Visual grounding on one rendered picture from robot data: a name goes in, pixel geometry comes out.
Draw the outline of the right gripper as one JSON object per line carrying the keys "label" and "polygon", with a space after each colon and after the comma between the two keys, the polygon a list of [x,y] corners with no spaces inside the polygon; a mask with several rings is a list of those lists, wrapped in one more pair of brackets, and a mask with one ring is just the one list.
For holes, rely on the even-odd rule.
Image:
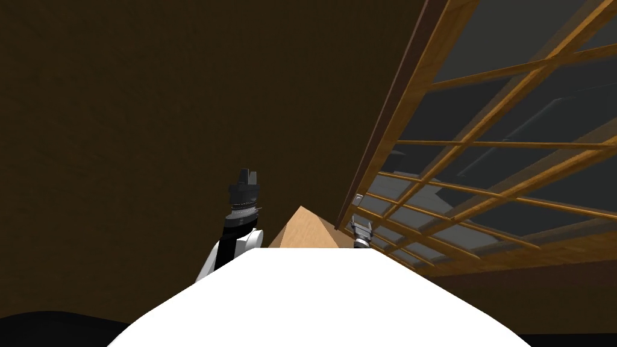
{"label": "right gripper", "polygon": [[368,222],[366,230],[357,228],[354,216],[350,218],[349,227],[353,230],[355,239],[372,240],[372,222]]}

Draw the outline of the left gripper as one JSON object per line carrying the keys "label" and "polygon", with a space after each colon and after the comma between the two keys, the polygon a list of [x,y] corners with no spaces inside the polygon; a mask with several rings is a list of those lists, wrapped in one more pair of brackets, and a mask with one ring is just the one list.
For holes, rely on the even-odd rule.
{"label": "left gripper", "polygon": [[257,203],[260,185],[257,184],[257,172],[241,169],[239,182],[229,185],[229,204],[232,207],[254,207]]}

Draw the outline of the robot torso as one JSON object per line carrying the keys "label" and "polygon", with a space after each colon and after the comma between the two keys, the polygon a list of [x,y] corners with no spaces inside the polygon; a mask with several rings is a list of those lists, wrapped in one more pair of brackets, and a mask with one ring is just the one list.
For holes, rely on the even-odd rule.
{"label": "robot torso", "polygon": [[256,248],[138,318],[109,347],[530,347],[372,249]]}

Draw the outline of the wooden glass-paned door leaf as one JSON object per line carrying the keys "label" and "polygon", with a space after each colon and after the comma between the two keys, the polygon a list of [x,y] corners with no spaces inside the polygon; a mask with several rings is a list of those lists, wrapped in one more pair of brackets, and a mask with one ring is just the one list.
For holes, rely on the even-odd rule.
{"label": "wooden glass-paned door leaf", "polygon": [[352,216],[429,277],[617,261],[617,0],[423,0]]}

